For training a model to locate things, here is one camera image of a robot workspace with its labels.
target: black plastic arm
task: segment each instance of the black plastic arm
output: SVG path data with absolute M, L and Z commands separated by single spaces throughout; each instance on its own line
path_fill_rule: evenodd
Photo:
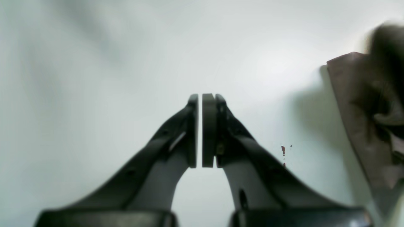
M 196 167 L 197 134 L 198 95 L 192 95 L 106 184 L 65 209 L 44 211 L 36 226 L 175 226 L 174 191 L 188 167 Z
M 364 209 L 336 204 L 295 178 L 254 140 L 221 95 L 204 94 L 202 103 L 202 165 L 211 167 L 216 156 L 226 173 L 236 207 L 231 226 L 371 226 Z

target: brown cloth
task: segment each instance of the brown cloth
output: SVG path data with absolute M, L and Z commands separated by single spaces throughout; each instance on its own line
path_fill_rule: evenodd
M 351 145 L 386 212 L 397 200 L 389 190 L 404 177 L 404 27 L 380 26 L 369 54 L 352 52 L 327 65 Z

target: screw hole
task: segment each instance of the screw hole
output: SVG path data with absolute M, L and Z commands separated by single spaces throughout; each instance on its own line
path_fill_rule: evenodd
M 244 190 L 242 190 L 242 189 L 240 190 L 239 197 L 240 197 L 241 208 L 248 209 L 247 196 L 246 196 L 246 193 L 244 192 Z

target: fabric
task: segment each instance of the fabric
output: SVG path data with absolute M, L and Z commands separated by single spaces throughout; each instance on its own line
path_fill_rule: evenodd
M 369 54 L 327 62 L 341 118 L 375 197 L 404 177 L 404 27 L 380 26 Z M 389 203 L 386 195 L 380 200 Z

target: white background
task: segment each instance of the white background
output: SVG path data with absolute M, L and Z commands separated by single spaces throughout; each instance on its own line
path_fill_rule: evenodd
M 281 162 L 285 146 L 302 181 L 381 226 L 321 66 L 403 16 L 402 0 L 0 0 L 0 226 L 94 191 L 210 92 Z M 181 226 L 227 226 L 233 210 L 199 150 L 174 197 Z

